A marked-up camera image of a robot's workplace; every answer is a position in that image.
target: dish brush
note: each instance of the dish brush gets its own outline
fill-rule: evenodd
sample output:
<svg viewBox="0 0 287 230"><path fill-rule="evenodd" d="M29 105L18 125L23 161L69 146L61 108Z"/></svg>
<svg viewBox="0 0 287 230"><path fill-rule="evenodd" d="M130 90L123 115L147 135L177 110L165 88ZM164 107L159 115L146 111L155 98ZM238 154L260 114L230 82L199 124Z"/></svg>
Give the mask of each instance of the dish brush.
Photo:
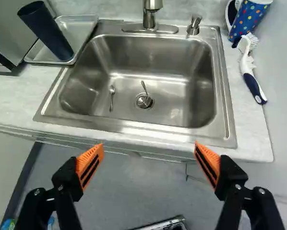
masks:
<svg viewBox="0 0 287 230"><path fill-rule="evenodd" d="M258 42L259 39L256 36L252 33L248 33L247 35L242 35L240 39L236 40L232 47L237 46L243 53L239 62L240 71L256 102L263 105L267 103L267 98L258 81L254 77L252 69L256 68L256 66L253 64L253 57L249 56L249 52L253 51L257 47Z"/></svg>

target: spoon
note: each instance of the spoon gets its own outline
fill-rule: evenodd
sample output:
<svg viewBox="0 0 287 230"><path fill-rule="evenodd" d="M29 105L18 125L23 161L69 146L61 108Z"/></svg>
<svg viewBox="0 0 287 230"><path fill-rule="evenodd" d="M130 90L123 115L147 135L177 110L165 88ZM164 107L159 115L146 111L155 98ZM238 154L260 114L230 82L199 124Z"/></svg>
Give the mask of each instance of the spoon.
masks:
<svg viewBox="0 0 287 230"><path fill-rule="evenodd" d="M113 111L113 100L114 100L114 94L116 93L116 89L113 85L109 86L109 94L110 94L110 107L109 107L109 111L112 112Z"/></svg>

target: gray countertop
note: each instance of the gray countertop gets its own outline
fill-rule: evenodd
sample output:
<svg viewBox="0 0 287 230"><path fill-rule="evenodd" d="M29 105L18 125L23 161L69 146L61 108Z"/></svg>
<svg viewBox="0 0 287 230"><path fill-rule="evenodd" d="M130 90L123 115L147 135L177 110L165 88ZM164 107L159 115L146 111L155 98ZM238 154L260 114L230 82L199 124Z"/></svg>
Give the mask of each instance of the gray countertop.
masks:
<svg viewBox="0 0 287 230"><path fill-rule="evenodd" d="M219 154L226 154L235 159L272 162L274 157L263 108L254 101L239 73L240 52L230 47L230 42L224 34L223 45L238 148L210 148ZM117 141L161 149L181 150L190 154L193 152L193 143L185 143L183 140L165 140L158 137L147 137L144 134L142 136L124 135L33 121L33 116L59 71L59 67L27 65L19 76L0 76L0 127L15 127L18 130L55 133L104 142Z"/></svg>

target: stainless steel tray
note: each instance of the stainless steel tray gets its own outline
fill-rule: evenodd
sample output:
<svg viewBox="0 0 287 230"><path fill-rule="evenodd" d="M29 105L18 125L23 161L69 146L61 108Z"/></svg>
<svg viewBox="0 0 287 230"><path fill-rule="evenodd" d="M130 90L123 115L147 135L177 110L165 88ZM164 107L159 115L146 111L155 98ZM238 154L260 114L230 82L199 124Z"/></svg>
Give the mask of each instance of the stainless steel tray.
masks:
<svg viewBox="0 0 287 230"><path fill-rule="evenodd" d="M43 42L38 39L24 57L28 63L73 65L84 45L89 39L94 27L97 24L97 15L70 15L60 16L55 19L63 35L68 40L74 51L74 56L69 61L59 60Z"/></svg>

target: sink basin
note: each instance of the sink basin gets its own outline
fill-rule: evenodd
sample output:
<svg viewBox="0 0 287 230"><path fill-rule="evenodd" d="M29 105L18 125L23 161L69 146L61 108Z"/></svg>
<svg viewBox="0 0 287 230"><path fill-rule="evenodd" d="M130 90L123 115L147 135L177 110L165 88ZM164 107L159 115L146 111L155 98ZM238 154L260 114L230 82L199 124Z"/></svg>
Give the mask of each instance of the sink basin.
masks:
<svg viewBox="0 0 287 230"><path fill-rule="evenodd" d="M101 21L77 63L62 71L34 120L125 134L154 133L184 142L236 147L219 28L186 37L132 34ZM137 106L145 96L153 102ZM113 85L113 111L109 111Z"/></svg>

